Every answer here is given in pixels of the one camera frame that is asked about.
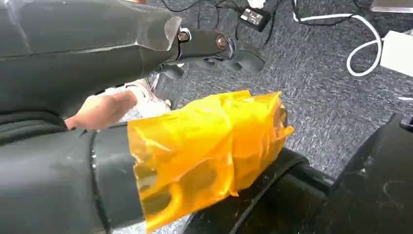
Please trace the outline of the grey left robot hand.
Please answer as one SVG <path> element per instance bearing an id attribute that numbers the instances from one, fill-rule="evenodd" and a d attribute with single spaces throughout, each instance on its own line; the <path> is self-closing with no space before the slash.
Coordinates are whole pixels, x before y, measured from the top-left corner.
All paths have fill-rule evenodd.
<path id="1" fill-rule="evenodd" d="M 294 131 L 281 93 L 210 95 L 107 130 L 64 119 L 107 88 L 182 62 L 259 71 L 254 48 L 125 0 L 0 3 L 0 231 L 149 232 L 238 196 Z"/>

